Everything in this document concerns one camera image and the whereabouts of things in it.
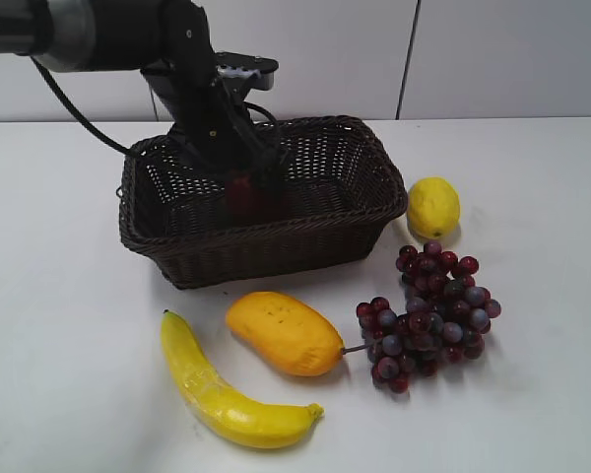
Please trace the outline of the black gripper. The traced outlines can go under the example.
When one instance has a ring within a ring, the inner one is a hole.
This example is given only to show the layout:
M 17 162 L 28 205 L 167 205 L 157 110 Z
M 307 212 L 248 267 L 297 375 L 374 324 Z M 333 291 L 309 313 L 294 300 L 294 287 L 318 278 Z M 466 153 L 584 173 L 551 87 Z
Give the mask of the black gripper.
M 173 118 L 173 137 L 201 170 L 228 170 L 223 175 L 223 212 L 234 216 L 234 172 L 250 170 L 256 158 L 256 138 L 250 121 L 236 108 L 218 73 L 212 48 L 176 50 L 142 69 L 142 76 Z M 279 147 L 263 168 L 260 197 L 274 206 L 281 198 L 289 168 L 289 151 Z

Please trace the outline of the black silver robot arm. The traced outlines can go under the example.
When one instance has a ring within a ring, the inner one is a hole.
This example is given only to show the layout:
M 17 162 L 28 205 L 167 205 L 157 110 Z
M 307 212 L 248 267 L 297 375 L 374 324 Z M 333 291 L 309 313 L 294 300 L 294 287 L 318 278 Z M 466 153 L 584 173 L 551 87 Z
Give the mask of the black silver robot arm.
M 60 72 L 137 70 L 171 115 L 176 158 L 224 185 L 229 213 L 283 210 L 288 154 L 262 135 L 247 101 L 272 88 L 277 61 L 217 51 L 205 10 L 190 1 L 0 1 L 0 54 L 33 61 L 57 97 Z

